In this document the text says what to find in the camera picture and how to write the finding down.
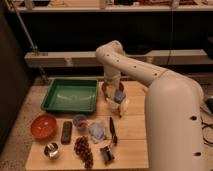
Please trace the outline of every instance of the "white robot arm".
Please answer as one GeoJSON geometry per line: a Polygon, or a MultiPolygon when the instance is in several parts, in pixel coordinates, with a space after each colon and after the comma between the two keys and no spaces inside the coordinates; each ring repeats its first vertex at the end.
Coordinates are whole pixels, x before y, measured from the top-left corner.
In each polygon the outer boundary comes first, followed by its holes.
{"type": "Polygon", "coordinates": [[[120,71],[149,87],[145,115],[150,171],[206,171],[200,85],[166,68],[127,58],[118,41],[97,48],[96,57],[106,80],[116,87],[120,71]]]}

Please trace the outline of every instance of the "wooden table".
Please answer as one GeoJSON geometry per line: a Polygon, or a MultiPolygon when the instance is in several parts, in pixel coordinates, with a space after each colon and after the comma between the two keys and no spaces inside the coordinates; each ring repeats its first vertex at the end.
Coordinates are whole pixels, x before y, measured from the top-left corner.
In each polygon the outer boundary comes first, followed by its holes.
{"type": "MultiPolygon", "coordinates": [[[[88,116],[88,121],[89,123],[103,121],[107,139],[99,144],[93,144],[91,140],[89,141],[94,156],[93,169],[142,170],[148,168],[144,121],[145,87],[135,81],[123,82],[125,93],[130,103],[125,115],[119,118],[110,112],[100,89],[101,84],[99,83],[96,112],[88,116]],[[109,131],[110,116],[114,119],[118,145],[113,150],[114,162],[106,166],[100,154],[100,148],[108,145],[111,139],[109,131]]],[[[60,117],[57,117],[58,131],[53,139],[44,142],[33,142],[26,163],[26,170],[84,170],[84,164],[73,150],[76,138],[81,136],[75,127],[73,127],[71,143],[69,145],[60,143],[63,121],[72,120],[72,117],[73,115],[60,115],[60,117]],[[44,145],[48,142],[56,142],[59,145],[60,156],[54,161],[49,160],[43,154],[44,145]]]]}

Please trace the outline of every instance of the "plastic tray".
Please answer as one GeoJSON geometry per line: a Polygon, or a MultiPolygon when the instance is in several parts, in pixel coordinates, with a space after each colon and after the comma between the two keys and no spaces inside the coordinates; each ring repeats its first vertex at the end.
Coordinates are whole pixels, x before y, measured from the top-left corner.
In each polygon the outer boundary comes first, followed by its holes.
{"type": "Polygon", "coordinates": [[[96,108],[97,92],[97,80],[55,78],[41,109],[47,112],[91,113],[96,108]]]}

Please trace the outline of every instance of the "concrete floor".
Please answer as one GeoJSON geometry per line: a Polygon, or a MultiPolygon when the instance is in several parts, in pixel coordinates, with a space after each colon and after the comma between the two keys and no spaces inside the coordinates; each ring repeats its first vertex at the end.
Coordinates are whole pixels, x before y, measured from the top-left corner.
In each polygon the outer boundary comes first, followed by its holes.
{"type": "MultiPolygon", "coordinates": [[[[43,113],[40,105],[47,91],[48,86],[33,85],[26,96],[23,106],[20,109],[18,118],[6,142],[5,148],[0,156],[0,171],[24,171],[25,163],[33,142],[30,134],[30,124],[34,118],[43,113]]],[[[213,86],[203,87],[205,95],[213,95],[213,86]]],[[[202,112],[204,120],[213,123],[213,118],[202,112]]],[[[207,147],[208,171],[213,169],[213,147],[207,147]]]]}

